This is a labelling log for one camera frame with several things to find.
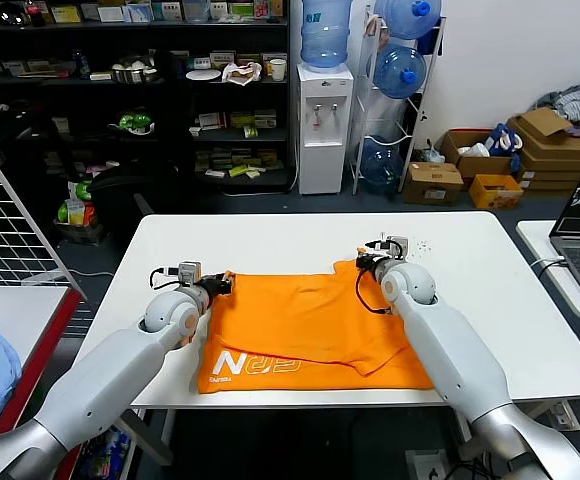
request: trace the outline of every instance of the yellow box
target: yellow box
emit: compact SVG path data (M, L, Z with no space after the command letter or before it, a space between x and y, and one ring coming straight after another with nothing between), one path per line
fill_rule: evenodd
M523 189L510 175L476 175L470 197L477 208L515 208Z
M57 23L81 23L81 14L76 5L56 5L51 10Z

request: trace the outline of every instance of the wire grid panel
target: wire grid panel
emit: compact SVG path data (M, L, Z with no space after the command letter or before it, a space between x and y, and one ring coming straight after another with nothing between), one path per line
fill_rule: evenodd
M74 288L85 298L1 168L0 285L66 286Z

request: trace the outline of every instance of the red table edge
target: red table edge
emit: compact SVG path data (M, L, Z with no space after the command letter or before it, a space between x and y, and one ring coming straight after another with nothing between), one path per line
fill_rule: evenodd
M79 292L72 289L68 289L61 299L61 303L57 307L52 320L48 322L48 327L44 331L34 352L30 355L12 397L10 397L10 400L1 412L0 433L14 429L19 423L21 415L32 396L32 392L37 386L37 383L39 383L41 374L54 353L54 350L57 348L61 335L68 323L70 323L81 299L82 297Z

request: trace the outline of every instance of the orange t-shirt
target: orange t-shirt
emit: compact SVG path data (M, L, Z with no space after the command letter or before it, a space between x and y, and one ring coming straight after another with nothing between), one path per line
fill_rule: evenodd
M431 388L403 321L364 308L354 261L334 274L241 275L212 311L199 391ZM360 292L387 307L364 275Z

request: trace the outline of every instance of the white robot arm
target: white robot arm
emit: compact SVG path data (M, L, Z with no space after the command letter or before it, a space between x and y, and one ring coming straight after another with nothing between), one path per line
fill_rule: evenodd
M508 393L501 365L466 318L436 293L432 276L406 263L395 241L371 242L357 265L381 284L435 390L507 461L533 457L506 480L580 480L580 455L559 432L519 410Z
M81 443L109 428L161 369L166 354L190 342L212 299L231 279L200 277L155 297L145 315L106 337L50 389L32 420L0 435L0 480L39 480Z

